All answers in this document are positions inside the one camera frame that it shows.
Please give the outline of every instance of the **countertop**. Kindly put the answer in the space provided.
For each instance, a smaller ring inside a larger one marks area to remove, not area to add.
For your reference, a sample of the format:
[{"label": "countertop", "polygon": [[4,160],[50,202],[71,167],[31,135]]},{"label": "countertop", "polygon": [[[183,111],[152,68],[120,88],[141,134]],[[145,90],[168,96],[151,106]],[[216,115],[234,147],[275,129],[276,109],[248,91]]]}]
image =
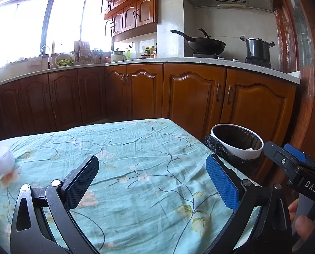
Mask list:
[{"label": "countertop", "polygon": [[126,65],[126,64],[149,64],[149,63],[198,63],[198,64],[209,64],[214,66],[223,66],[223,67],[232,67],[239,68],[243,70],[259,72],[263,74],[267,74],[270,76],[278,77],[280,79],[287,80],[289,82],[300,84],[300,78],[298,77],[298,72],[293,72],[291,74],[279,72],[273,69],[268,69],[265,67],[252,65],[244,62],[235,62],[230,60],[222,60],[222,59],[212,59],[212,58],[194,58],[194,57],[170,57],[170,58],[150,58],[150,59],[134,59],[134,60],[126,60],[120,62],[112,62],[106,64],[85,64],[85,65],[76,65],[76,66],[68,66],[68,67],[59,67],[53,69],[47,69],[42,71],[30,72],[23,75],[19,75],[16,77],[11,77],[4,81],[0,81],[0,85],[3,85],[8,82],[12,82],[14,80],[30,77],[37,74],[44,74],[56,71],[70,70],[70,69],[80,69],[80,68],[88,68],[88,67],[103,67],[103,66],[116,66],[116,65]]}]

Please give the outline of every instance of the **floral tablecloth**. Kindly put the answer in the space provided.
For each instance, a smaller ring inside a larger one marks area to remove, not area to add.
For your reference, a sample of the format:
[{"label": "floral tablecloth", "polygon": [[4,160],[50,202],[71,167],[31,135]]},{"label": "floral tablecloth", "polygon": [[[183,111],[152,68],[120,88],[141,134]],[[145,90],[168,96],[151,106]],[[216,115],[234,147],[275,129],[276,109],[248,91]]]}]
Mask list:
[{"label": "floral tablecloth", "polygon": [[[99,172],[71,214],[101,253],[202,254],[232,214],[206,172],[211,151],[168,119],[96,124],[2,142],[16,157],[13,172],[0,176],[0,244],[8,252],[21,185],[35,188],[63,179],[89,154],[99,159]],[[65,246],[49,210],[45,213],[57,243]],[[256,216],[255,209],[239,244]]]}]

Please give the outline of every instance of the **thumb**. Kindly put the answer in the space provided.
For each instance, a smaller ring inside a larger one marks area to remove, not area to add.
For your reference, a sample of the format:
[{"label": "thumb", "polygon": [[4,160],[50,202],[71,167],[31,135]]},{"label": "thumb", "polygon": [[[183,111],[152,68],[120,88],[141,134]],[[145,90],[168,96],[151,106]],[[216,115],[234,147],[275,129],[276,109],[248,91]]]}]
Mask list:
[{"label": "thumb", "polygon": [[312,220],[307,216],[300,215],[295,221],[295,229],[297,234],[302,238],[303,241],[305,241],[313,231],[314,225]]}]

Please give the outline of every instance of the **screw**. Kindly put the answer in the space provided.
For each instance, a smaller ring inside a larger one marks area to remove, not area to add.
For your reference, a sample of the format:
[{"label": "screw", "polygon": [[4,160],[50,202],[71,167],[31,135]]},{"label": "screw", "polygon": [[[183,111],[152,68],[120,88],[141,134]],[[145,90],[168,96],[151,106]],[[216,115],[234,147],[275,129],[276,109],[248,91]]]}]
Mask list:
[{"label": "screw", "polygon": [[244,179],[244,180],[242,181],[242,184],[243,184],[244,186],[251,186],[251,185],[252,185],[252,182],[251,182],[250,180],[248,180],[248,179]]},{"label": "screw", "polygon": [[59,179],[55,179],[51,183],[52,186],[59,186],[60,184],[61,184],[61,180],[59,180]]},{"label": "screw", "polygon": [[23,186],[21,186],[22,191],[26,191],[29,188],[29,184],[25,183]]},{"label": "screw", "polygon": [[275,183],[274,184],[274,188],[277,189],[277,190],[281,190],[282,186],[281,186],[281,184]]}]

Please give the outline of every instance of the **black wok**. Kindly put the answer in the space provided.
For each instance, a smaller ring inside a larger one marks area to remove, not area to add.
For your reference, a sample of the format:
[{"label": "black wok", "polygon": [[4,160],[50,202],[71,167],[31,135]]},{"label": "black wok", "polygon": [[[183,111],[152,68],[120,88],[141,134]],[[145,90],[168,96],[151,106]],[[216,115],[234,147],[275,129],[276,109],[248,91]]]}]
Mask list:
[{"label": "black wok", "polygon": [[226,46],[225,42],[215,40],[215,39],[210,39],[210,36],[208,36],[208,34],[204,31],[204,29],[199,29],[199,30],[202,31],[205,37],[193,38],[184,34],[181,31],[173,30],[173,29],[170,32],[183,36],[188,41],[190,48],[195,53],[219,55],[220,53],[223,52]]}]

